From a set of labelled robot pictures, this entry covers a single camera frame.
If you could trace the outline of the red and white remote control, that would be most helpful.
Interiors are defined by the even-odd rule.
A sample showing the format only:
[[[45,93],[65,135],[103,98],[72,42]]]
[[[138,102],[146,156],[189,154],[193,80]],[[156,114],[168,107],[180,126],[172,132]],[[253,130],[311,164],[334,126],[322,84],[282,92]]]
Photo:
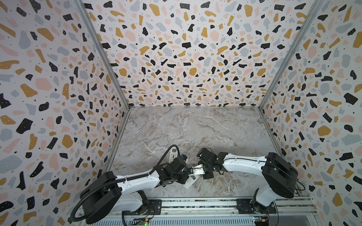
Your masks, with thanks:
[[[189,178],[186,180],[184,187],[189,189],[199,178],[199,175],[189,175]]]

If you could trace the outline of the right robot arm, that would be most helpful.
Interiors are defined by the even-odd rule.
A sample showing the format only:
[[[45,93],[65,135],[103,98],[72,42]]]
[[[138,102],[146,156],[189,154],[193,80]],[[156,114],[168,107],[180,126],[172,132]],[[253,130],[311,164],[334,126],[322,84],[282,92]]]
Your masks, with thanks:
[[[214,172],[242,172],[254,174],[266,181],[266,187],[258,188],[247,204],[240,210],[250,213],[265,212],[277,199],[294,197],[298,182],[298,171],[278,154],[269,152],[267,156],[247,157],[227,152],[213,153],[208,148],[201,149],[197,157],[202,168],[197,174],[203,179],[212,179]]]

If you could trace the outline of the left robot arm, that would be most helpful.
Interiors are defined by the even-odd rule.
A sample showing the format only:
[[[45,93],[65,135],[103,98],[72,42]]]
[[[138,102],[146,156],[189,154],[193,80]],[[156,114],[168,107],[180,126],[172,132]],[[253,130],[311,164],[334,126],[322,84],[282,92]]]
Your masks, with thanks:
[[[186,158],[185,155],[181,155],[171,163],[159,161],[151,170],[134,175],[116,176],[112,171],[104,173],[81,192],[80,201],[71,211],[69,220],[96,223],[116,206],[125,207],[126,211],[138,211],[138,207],[120,204],[119,199],[135,193],[141,197],[140,205],[144,206],[147,203],[145,195],[142,194],[145,189],[165,187],[174,182],[186,184],[194,172],[193,168],[187,167]]]

